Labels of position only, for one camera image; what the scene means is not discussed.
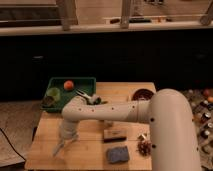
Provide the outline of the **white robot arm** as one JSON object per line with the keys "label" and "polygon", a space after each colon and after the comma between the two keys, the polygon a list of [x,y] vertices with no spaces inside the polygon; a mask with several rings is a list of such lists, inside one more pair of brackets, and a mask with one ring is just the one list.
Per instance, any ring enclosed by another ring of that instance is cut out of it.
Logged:
{"label": "white robot arm", "polygon": [[152,171],[202,171],[196,129],[189,102],[174,89],[162,89],[150,100],[87,105],[76,96],[62,109],[59,135],[77,137],[82,120],[148,123]]}

